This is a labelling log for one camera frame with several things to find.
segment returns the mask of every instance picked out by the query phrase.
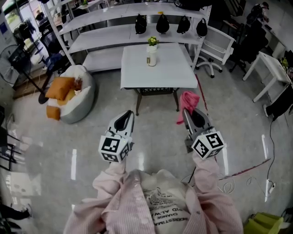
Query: pink cloth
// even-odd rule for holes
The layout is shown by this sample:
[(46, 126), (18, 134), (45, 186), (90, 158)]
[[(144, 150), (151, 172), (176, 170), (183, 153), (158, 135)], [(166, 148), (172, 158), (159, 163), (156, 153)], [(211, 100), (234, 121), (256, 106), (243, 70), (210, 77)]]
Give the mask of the pink cloth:
[(193, 110), (196, 108), (200, 97), (193, 92), (185, 91), (180, 96), (180, 114), (177, 120), (177, 124), (182, 124), (183, 120), (183, 110), (186, 109), (190, 114), (192, 114)]
[[(191, 216), (183, 234), (242, 234), (242, 222), (232, 199), (217, 188), (215, 159), (202, 160), (194, 154), (193, 160), (195, 186), (189, 186), (185, 195)], [(84, 199), (74, 207), (64, 234), (96, 234), (105, 228), (108, 234), (155, 234), (138, 170), (127, 174), (125, 162), (111, 163), (93, 186), (98, 197)]]

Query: white chair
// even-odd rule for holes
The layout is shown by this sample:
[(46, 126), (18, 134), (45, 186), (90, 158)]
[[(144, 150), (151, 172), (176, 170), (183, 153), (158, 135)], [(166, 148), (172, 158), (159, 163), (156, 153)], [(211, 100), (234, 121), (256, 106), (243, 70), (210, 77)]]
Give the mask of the white chair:
[[(220, 30), (217, 30), (213, 27), (207, 27), (207, 35), (201, 47), (201, 52), (206, 53), (210, 57), (213, 57), (222, 62), (222, 65), (225, 65), (227, 59), (231, 54), (233, 54), (232, 44), (235, 42), (235, 39), (226, 33), (223, 33)], [(211, 70), (211, 77), (214, 78), (214, 69), (213, 66), (219, 69), (219, 72), (222, 72), (220, 65), (213, 63), (211, 58), (206, 59), (205, 57), (199, 56), (199, 59), (204, 60), (204, 62), (198, 63), (195, 68), (199, 69), (202, 65), (208, 65)]]

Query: orange cushion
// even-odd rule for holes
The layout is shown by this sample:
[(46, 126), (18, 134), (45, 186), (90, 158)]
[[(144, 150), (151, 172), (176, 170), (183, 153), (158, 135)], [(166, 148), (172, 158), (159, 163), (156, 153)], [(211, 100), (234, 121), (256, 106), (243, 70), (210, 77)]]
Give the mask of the orange cushion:
[(73, 87), (74, 80), (72, 77), (55, 77), (46, 93), (46, 97), (64, 100), (69, 90)]
[(68, 101), (70, 101), (73, 97), (75, 96), (74, 89), (70, 89), (68, 94), (66, 95), (65, 99), (62, 100), (57, 100), (57, 103), (59, 106), (64, 106), (67, 104)]
[(60, 109), (55, 106), (47, 106), (47, 117), (60, 120)]

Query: gray floor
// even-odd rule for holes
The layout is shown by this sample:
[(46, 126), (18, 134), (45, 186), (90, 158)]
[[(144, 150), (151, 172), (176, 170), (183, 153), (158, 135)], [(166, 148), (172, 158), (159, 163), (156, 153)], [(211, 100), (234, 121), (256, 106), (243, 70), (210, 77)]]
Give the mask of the gray floor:
[[(262, 89), (259, 77), (253, 72), (243, 82), (242, 71), (236, 68), (230, 74), (230, 67), (227, 63), (222, 73), (215, 71), (214, 79), (205, 68), (196, 71), (208, 112), (202, 97), (198, 108), (209, 114), (227, 143), (224, 156), (222, 153), (217, 156), (222, 173), (219, 177), (262, 163), (266, 160), (264, 148), (267, 158), (273, 157), (269, 136), (271, 119), (262, 110), (262, 104), (269, 104), (269, 99), (263, 96), (257, 103), (252, 101)], [(96, 196), (92, 181), (108, 166), (98, 154), (100, 136), (111, 118), (122, 111), (135, 110), (135, 93), (120, 90), (120, 70), (96, 73), (94, 78), (99, 90), (97, 101), (90, 114), (73, 125), (47, 119), (46, 105), (38, 104), (38, 94), (15, 101), (15, 123), (9, 128), (22, 142), (11, 142), (23, 154), (17, 156), (19, 163), (13, 165), (13, 172), (1, 169), (1, 189), (7, 204), (13, 203), (15, 208), (31, 204), (33, 218), (18, 222), (30, 234), (62, 233), (72, 206), (85, 197)], [(199, 88), (193, 91), (201, 96)], [(164, 168), (180, 179), (192, 173), (194, 163), (184, 146), (187, 131), (184, 125), (176, 125), (175, 109), (172, 95), (143, 97), (140, 115), (135, 118), (135, 145), (127, 159), (128, 170), (137, 168), (150, 173)], [(243, 222), (255, 212), (281, 215), (291, 202), (293, 117), (287, 114), (286, 118), (283, 115), (272, 124), (276, 159), (270, 179), (277, 186), (267, 201), (263, 191), (266, 191), (266, 174), (272, 159), (249, 174), (234, 178), (235, 189), (230, 196)], [(76, 167), (72, 163), (75, 154)], [(247, 180), (251, 176), (257, 181), (252, 179), (249, 184)], [(222, 180), (219, 187), (222, 189), (226, 182), (233, 183), (233, 180)]]

